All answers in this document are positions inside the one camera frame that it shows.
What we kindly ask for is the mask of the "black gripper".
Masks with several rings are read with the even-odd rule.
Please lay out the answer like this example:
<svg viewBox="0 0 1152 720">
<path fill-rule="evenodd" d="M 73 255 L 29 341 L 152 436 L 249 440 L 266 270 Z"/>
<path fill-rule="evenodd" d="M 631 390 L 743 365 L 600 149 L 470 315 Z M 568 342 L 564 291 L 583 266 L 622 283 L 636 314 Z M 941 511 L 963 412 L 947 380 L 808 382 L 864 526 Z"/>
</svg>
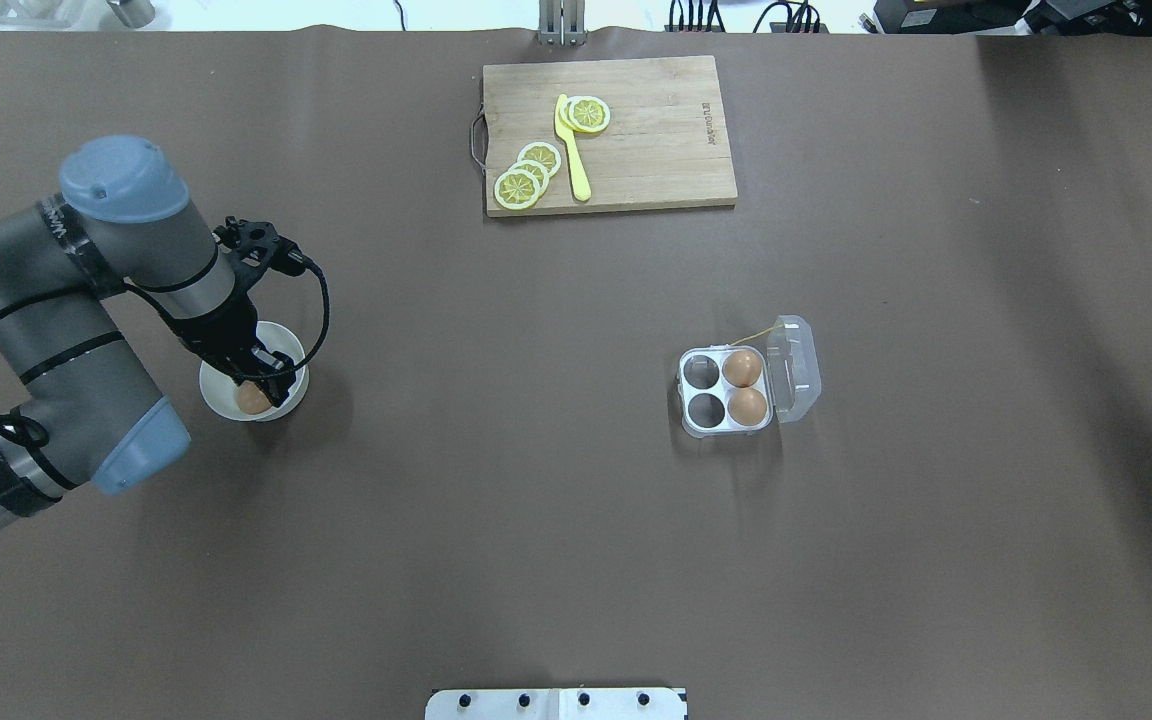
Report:
<svg viewBox="0 0 1152 720">
<path fill-rule="evenodd" d="M 291 355 L 266 348 L 256 336 L 256 306 L 247 291 L 233 291 L 210 313 L 175 320 L 175 336 L 204 363 L 229 376 L 233 386 L 262 391 L 270 406 L 282 407 L 296 382 Z"/>
</svg>

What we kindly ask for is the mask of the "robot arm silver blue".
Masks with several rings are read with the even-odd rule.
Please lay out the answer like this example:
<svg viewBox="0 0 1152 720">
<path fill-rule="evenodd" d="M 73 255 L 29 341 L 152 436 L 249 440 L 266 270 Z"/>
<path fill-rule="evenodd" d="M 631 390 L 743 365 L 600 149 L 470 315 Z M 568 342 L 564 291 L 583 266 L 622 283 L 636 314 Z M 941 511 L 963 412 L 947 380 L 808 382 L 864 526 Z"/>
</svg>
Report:
<svg viewBox="0 0 1152 720">
<path fill-rule="evenodd" d="M 210 227 L 147 138 L 88 141 L 59 190 L 0 220 L 0 530 L 91 484 L 109 495 L 191 437 L 104 301 L 132 293 L 202 364 L 285 406 L 305 361 L 262 342 L 252 287 L 325 275 L 274 225 Z"/>
</svg>

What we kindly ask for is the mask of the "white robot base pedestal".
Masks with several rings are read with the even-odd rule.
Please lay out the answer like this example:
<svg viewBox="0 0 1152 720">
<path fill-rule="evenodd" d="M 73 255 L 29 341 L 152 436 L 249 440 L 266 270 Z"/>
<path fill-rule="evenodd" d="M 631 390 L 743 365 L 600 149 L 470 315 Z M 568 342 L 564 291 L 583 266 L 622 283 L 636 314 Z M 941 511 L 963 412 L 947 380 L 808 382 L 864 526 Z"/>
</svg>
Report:
<svg viewBox="0 0 1152 720">
<path fill-rule="evenodd" d="M 684 689 L 568 687 L 444 689 L 425 719 L 689 719 Z"/>
</svg>

